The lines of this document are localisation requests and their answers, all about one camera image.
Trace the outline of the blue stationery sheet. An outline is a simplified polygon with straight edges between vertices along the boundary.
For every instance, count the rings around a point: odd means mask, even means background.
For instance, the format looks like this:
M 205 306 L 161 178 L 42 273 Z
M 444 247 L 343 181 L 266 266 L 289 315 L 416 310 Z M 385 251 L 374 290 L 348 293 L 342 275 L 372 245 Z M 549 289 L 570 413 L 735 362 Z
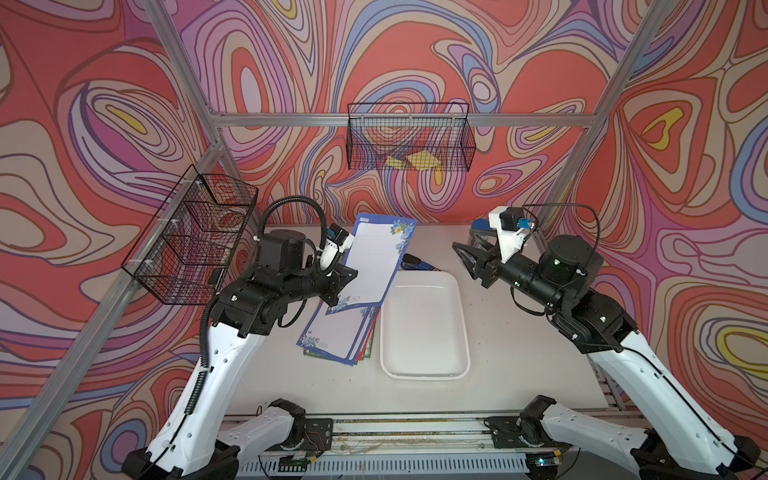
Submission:
M 329 314 L 379 306 L 385 298 L 418 221 L 411 218 L 361 213 L 354 225 L 354 241 L 344 265 L 358 272 L 345 286 Z
M 305 355 L 355 365 L 369 324 L 379 311 L 379 307 L 368 306 L 331 313 L 325 303 L 320 303 L 296 345 Z

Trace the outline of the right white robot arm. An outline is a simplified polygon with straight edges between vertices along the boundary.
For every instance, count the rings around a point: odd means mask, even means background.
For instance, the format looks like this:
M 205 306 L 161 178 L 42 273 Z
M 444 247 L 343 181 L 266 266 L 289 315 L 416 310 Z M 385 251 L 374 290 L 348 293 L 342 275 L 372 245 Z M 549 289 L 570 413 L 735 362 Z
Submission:
M 649 425 L 615 425 L 538 395 L 514 426 L 497 429 L 500 434 L 513 434 L 530 447 L 570 444 L 639 479 L 735 479 L 756 467 L 759 446 L 707 414 L 656 356 L 635 320 L 592 288 L 603 263 L 593 245 L 560 235 L 533 261 L 503 250 L 510 238 L 501 231 L 494 244 L 455 243 L 453 249 L 483 287 L 501 280 L 511 293 L 543 306 L 541 316 L 629 395 Z

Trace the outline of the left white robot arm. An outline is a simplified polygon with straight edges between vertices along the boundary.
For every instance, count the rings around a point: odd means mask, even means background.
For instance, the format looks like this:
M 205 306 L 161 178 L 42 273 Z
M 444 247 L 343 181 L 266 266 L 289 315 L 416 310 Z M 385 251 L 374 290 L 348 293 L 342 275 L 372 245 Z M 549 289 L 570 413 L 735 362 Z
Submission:
M 471 368 L 456 279 L 435 270 L 402 270 L 415 223 L 376 218 L 352 231 L 331 226 L 324 247 L 303 265 L 303 236 L 274 230 L 260 236 L 256 264 L 206 306 L 200 357 L 165 426 L 122 470 L 132 479 L 232 479 L 241 463 L 272 448 L 300 452 L 305 463 L 332 445 L 332 421 L 308 419 L 303 407 L 269 403 L 229 430 L 222 422 L 255 353 L 274 328 L 290 325 L 290 305 L 320 304 L 299 346 L 351 363 L 370 339 L 393 379 L 443 381 Z

